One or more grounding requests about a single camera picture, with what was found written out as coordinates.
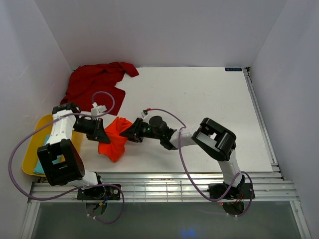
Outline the orange t shirt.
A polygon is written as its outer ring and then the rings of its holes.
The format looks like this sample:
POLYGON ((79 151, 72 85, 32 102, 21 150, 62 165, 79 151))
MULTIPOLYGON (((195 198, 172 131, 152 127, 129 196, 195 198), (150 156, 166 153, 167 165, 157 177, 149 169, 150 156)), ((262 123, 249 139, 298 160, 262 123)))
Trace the orange t shirt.
POLYGON ((110 143, 98 144, 98 153, 108 157, 112 162, 116 163, 125 153, 125 144, 127 138, 120 136, 120 133, 132 126, 132 123, 126 118, 116 117, 105 129, 105 133, 110 143))

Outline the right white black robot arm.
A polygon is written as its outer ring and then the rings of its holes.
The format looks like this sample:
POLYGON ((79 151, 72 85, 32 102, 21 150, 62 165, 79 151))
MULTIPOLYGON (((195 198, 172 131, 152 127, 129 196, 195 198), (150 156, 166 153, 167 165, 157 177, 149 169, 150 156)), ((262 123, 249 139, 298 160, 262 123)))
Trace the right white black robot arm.
POLYGON ((226 192, 224 199, 231 200, 240 197, 243 192, 245 177, 236 159, 236 135, 210 118, 204 118, 195 131, 170 128, 160 116, 151 117, 148 122, 137 118, 120 136, 132 142, 142 142, 144 138, 157 139, 167 150, 197 145, 218 162, 223 174, 222 184, 209 185, 210 198, 218 199, 226 192))

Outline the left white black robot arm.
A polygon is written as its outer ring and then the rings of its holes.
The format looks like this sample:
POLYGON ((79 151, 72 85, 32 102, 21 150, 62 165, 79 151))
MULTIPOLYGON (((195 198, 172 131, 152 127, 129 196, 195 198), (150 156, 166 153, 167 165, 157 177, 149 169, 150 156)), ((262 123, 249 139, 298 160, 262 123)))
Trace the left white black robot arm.
POLYGON ((47 143, 37 149, 45 177, 51 186, 74 185, 89 187, 89 194, 100 199, 106 193, 99 175, 85 169, 83 161, 72 142, 73 132, 86 135, 88 140, 109 144, 110 140, 103 128, 103 114, 107 108, 93 103, 91 114, 85 116, 74 103, 66 103, 53 108, 54 123, 47 143))

